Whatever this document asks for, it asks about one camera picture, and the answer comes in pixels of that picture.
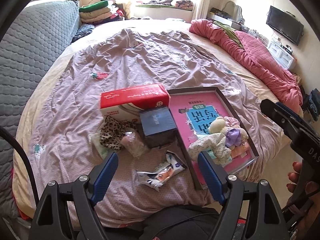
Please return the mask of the person's hand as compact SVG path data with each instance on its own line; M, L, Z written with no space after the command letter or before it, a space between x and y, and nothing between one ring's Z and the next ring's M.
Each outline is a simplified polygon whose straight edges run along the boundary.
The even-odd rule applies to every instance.
M283 208L287 228L295 239L319 239L319 174L306 161L294 162L288 178L292 196Z

